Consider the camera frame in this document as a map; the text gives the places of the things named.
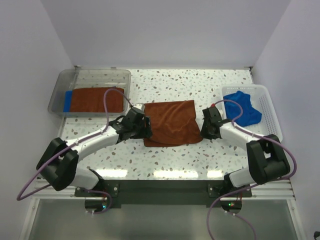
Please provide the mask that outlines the brown towel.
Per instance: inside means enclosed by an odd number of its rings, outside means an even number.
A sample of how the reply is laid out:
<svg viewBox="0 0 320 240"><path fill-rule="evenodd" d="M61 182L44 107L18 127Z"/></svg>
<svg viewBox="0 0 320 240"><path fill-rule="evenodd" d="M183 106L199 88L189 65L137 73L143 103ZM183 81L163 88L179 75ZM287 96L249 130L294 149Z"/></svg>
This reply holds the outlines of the brown towel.
<svg viewBox="0 0 320 240"><path fill-rule="evenodd" d="M203 140L196 122L193 100L146 103L152 137L143 140L145 147L176 147Z"/></svg>
<svg viewBox="0 0 320 240"><path fill-rule="evenodd" d="M114 87L106 96L105 92L111 87L88 87L72 90L72 100L69 113L104 113L106 103L109 113L124 111L124 89Z"/></svg>

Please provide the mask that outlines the blue towel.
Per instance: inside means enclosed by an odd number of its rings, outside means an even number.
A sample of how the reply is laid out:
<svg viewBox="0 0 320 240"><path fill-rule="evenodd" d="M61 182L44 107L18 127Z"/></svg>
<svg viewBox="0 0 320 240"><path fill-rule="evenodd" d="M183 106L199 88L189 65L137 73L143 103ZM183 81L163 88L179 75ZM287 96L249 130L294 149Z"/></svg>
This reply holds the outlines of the blue towel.
<svg viewBox="0 0 320 240"><path fill-rule="evenodd" d="M73 95L73 91L72 90L68 90L68 91L65 92L64 105L63 105L63 112L64 113L69 113L70 112L71 102L72 102L72 95Z"/></svg>
<svg viewBox="0 0 320 240"><path fill-rule="evenodd" d="M241 127L247 127L261 122L262 114L253 108L250 94L238 90L236 93L225 95L223 99L234 101L242 107L243 113L241 117L235 120ZM241 113L240 108L232 102L224 102L224 107L228 119L232 120Z"/></svg>

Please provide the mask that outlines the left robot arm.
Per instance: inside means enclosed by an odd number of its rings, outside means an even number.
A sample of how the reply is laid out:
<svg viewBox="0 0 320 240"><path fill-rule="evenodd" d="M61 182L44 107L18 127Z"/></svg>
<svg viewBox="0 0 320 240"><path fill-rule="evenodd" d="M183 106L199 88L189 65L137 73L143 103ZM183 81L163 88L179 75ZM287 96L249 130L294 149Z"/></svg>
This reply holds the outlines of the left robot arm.
<svg viewBox="0 0 320 240"><path fill-rule="evenodd" d="M73 186L86 189L96 197L104 190L102 177L93 169L81 169L78 163L100 149L128 139L151 136L150 117L143 110L132 107L125 116L81 138L69 141L55 138L39 160L36 170L56 191Z"/></svg>

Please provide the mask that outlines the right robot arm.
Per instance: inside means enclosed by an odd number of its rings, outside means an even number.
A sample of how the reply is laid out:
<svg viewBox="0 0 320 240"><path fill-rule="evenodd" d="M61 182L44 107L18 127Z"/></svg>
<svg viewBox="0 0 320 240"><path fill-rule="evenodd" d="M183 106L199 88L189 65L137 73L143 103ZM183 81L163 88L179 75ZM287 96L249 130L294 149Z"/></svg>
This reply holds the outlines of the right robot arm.
<svg viewBox="0 0 320 240"><path fill-rule="evenodd" d="M248 167L227 173L223 177L221 194L232 197L241 187L262 185L290 173L290 164L276 135L255 134L230 119L222 119L215 106L204 109L202 113L200 134L204 139L228 140L247 153Z"/></svg>

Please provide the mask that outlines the white plastic laundry basket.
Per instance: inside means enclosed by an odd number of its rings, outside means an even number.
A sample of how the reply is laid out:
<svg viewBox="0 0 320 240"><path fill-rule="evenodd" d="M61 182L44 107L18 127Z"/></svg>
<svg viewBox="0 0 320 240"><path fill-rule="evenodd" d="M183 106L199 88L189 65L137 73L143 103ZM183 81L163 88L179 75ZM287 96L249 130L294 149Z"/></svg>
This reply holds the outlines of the white plastic laundry basket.
<svg viewBox="0 0 320 240"><path fill-rule="evenodd" d="M237 91L250 95L252 107L261 113L261 121L259 123L251 124L245 128L248 131L264 136L274 134L282 141L282 130L268 89L259 84L229 84L220 88L220 96L224 98Z"/></svg>

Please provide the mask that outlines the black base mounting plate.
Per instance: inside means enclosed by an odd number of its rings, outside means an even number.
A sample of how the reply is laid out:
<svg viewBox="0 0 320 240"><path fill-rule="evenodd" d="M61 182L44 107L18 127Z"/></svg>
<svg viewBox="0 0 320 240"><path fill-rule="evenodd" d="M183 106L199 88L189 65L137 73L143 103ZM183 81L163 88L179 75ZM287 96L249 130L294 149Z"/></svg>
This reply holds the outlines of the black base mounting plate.
<svg viewBox="0 0 320 240"><path fill-rule="evenodd" d="M239 190L224 180L101 180L90 192L77 187L85 207L102 209L111 196L111 207L123 205L198 205L209 207L218 197Z"/></svg>

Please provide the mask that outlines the clear plastic storage bin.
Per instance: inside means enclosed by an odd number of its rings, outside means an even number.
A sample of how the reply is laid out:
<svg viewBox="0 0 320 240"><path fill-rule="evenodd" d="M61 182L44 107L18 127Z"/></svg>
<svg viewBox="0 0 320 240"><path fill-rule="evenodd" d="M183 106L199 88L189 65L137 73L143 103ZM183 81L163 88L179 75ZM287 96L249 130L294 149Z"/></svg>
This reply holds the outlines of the clear plastic storage bin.
<svg viewBox="0 0 320 240"><path fill-rule="evenodd" d="M59 117L99 117L106 114L93 112L63 112L65 92L80 88L122 88L126 98L130 96L131 72L126 69L76 67L60 72L54 86L48 112Z"/></svg>

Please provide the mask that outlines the aluminium rail frame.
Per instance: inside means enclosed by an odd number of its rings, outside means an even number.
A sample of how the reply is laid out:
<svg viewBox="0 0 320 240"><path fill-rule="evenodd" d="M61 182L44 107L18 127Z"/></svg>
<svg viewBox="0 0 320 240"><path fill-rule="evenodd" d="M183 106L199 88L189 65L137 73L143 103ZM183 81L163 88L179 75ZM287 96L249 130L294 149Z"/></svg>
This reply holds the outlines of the aluminium rail frame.
<svg viewBox="0 0 320 240"><path fill-rule="evenodd" d="M75 198L76 187L68 186L64 190L55 191L53 187L45 187L46 181L43 179L36 179L33 188L36 193L32 194L31 201L38 202L40 199L65 199L71 200ZM302 221L298 212L296 198L289 180L280 180L269 182L263 185L252 187L250 189L252 197L249 200L267 200L267 201L286 201L289 208L289 213L295 229L295 234L299 240L305 240L306 233L302 225Z"/></svg>

